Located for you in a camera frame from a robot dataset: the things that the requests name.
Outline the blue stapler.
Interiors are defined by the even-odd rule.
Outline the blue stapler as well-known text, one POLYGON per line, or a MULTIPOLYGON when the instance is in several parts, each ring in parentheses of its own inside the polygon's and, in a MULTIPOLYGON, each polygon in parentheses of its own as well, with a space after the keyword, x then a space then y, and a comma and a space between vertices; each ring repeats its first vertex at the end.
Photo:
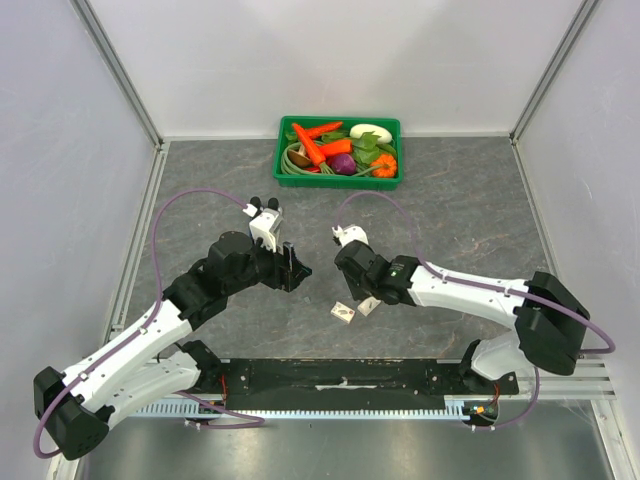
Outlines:
POLYGON ((259 197, 254 196, 250 199, 250 204, 253 205, 258 211, 262 210, 262 201, 259 197))

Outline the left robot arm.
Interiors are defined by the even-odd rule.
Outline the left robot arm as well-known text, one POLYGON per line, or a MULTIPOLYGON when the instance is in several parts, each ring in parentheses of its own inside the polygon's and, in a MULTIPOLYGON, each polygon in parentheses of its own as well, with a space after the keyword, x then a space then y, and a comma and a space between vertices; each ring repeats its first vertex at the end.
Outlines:
POLYGON ((47 367, 35 376, 35 454, 47 456, 40 446, 47 433, 57 453, 79 459, 141 407, 191 388, 212 391, 219 384, 220 361, 200 341, 185 343, 155 367, 145 364, 224 311, 232 295, 259 284, 291 292, 311 273, 289 242, 278 245, 255 233, 223 233, 206 257, 162 290, 120 335, 63 371, 47 367))

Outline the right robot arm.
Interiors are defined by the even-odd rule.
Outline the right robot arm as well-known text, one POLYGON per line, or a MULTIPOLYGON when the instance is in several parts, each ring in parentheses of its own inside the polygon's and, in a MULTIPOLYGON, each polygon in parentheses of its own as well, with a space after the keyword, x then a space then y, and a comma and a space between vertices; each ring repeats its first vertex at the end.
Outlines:
POLYGON ((359 240, 343 246, 334 263, 356 300, 443 308, 506 328, 503 335, 467 348, 457 377, 469 393, 481 393, 518 369, 536 367, 560 376, 575 370, 589 313, 550 273, 491 279, 424 266, 411 256, 388 261, 359 240))

